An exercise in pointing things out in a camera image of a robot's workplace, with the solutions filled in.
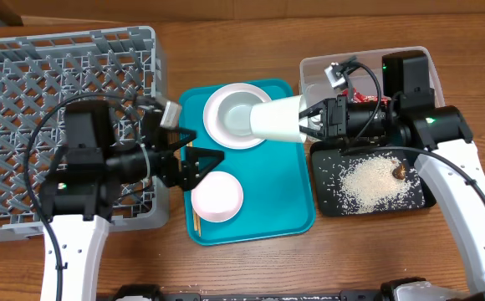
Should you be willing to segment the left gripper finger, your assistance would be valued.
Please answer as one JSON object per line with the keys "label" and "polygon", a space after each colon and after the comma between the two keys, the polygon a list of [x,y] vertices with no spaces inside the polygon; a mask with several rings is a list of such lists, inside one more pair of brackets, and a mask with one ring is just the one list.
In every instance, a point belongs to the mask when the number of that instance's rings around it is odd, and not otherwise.
{"label": "left gripper finger", "polygon": [[222,150],[186,147],[181,162],[181,189],[190,191],[213,171],[225,158]]}
{"label": "left gripper finger", "polygon": [[194,141],[197,133],[194,130],[186,128],[174,128],[166,131],[168,145],[166,147],[166,154],[173,154],[175,151],[181,149],[183,146]]}

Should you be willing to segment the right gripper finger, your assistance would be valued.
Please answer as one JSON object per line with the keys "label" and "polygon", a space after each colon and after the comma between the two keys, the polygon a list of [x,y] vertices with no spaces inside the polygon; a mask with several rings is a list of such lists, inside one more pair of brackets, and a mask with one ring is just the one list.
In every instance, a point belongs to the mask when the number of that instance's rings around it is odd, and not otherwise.
{"label": "right gripper finger", "polygon": [[326,99],[299,112],[299,120],[326,121],[328,119],[328,101]]}
{"label": "right gripper finger", "polygon": [[299,127],[300,133],[306,134],[308,137],[315,138],[316,140],[325,140],[326,139],[326,128],[324,125],[320,125],[318,129],[313,129],[306,126]]}

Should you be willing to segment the red snack wrapper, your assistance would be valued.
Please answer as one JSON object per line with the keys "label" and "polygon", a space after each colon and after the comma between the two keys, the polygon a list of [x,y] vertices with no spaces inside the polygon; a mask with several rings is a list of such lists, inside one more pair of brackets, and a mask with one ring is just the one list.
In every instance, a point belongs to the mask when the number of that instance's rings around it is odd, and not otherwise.
{"label": "red snack wrapper", "polygon": [[[381,102],[387,104],[391,100],[390,97],[382,96]],[[378,96],[377,95],[364,95],[361,93],[356,92],[354,94],[353,102],[354,103],[366,103],[366,102],[377,102]]]}

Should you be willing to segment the white cup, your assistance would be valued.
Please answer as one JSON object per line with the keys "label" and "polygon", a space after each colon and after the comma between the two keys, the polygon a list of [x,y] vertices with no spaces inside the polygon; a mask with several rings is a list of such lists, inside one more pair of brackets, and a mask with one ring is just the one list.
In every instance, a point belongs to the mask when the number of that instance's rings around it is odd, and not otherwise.
{"label": "white cup", "polygon": [[307,108],[302,95],[276,99],[254,105],[250,112],[252,134],[260,139],[304,143],[307,135],[300,126],[308,126],[308,118],[299,118]]}

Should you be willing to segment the grey-green bowl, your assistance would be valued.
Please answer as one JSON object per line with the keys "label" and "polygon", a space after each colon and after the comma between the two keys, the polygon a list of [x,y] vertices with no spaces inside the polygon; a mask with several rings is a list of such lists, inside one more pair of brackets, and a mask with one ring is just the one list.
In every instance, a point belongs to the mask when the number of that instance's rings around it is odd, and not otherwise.
{"label": "grey-green bowl", "polygon": [[259,103],[261,100],[255,94],[243,91],[229,94],[218,108],[218,117],[229,134],[251,135],[250,114]]}

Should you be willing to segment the brown food scrap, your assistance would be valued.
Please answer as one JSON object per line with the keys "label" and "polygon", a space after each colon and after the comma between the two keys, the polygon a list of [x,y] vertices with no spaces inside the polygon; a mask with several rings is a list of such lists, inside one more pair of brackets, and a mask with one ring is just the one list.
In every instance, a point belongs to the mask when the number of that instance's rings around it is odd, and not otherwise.
{"label": "brown food scrap", "polygon": [[404,163],[400,163],[393,171],[392,175],[397,179],[404,181],[406,179],[406,166]]}

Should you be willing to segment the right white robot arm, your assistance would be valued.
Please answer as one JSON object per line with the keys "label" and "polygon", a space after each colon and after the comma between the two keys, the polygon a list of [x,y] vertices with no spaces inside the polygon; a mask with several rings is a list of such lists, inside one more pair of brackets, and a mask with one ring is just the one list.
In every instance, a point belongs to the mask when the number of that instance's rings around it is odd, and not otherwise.
{"label": "right white robot arm", "polygon": [[428,52],[306,59],[300,72],[319,210],[346,217],[438,205],[468,298],[485,300],[485,175],[462,113],[441,104]]}

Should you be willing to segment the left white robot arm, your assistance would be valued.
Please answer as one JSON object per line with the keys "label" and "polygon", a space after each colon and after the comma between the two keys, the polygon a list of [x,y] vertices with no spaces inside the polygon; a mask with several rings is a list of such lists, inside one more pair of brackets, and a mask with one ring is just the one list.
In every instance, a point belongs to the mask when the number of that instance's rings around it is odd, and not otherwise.
{"label": "left white robot arm", "polygon": [[191,147],[193,130],[155,148],[140,137],[117,145],[110,118],[113,104],[92,99],[62,104],[66,141],[54,155],[38,189],[44,224],[43,300],[94,300],[100,259],[124,184],[158,177],[190,191],[224,159],[221,150]]}

